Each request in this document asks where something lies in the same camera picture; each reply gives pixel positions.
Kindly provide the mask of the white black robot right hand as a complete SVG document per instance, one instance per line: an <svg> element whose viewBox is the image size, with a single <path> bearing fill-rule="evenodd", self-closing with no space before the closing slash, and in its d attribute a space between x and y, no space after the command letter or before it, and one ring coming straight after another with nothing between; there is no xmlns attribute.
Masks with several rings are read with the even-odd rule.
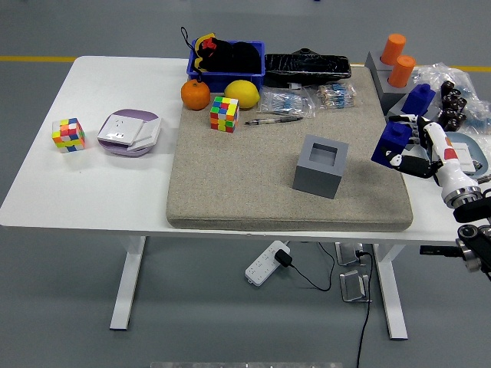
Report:
<svg viewBox="0 0 491 368"><path fill-rule="evenodd" d="M423 179L434 176L442 188L443 201L452 209L483 197L478 182L461 169L456 150L441 125L414 114L390 116L389 121L416 128L419 144L427 150L427 158L423 159L383 147L381 151L393 169Z"/></svg>

